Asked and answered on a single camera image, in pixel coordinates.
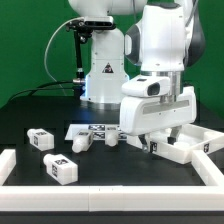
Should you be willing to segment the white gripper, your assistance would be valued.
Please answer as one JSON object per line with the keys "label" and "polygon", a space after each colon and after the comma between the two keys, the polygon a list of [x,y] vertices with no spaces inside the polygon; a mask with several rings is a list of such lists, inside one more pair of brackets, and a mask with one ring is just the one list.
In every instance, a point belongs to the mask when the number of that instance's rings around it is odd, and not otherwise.
{"label": "white gripper", "polygon": [[120,129],[128,135],[140,135],[144,152],[150,151],[150,135],[147,133],[173,127],[167,138],[168,143],[173,145],[181,125],[192,123],[195,119],[196,97],[192,86],[185,87],[175,102],[161,102],[159,97],[125,97],[120,107]]}

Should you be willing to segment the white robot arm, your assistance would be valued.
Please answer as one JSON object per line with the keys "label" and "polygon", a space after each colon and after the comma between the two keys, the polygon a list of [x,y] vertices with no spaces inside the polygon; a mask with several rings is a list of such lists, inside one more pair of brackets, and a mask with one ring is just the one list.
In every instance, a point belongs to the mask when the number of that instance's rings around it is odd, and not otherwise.
{"label": "white robot arm", "polygon": [[119,127],[144,147],[150,134],[169,128],[170,143],[196,118],[193,87],[182,73],[204,51],[198,0],[68,0],[80,17],[79,40],[93,40],[91,69],[81,100],[118,105]]}

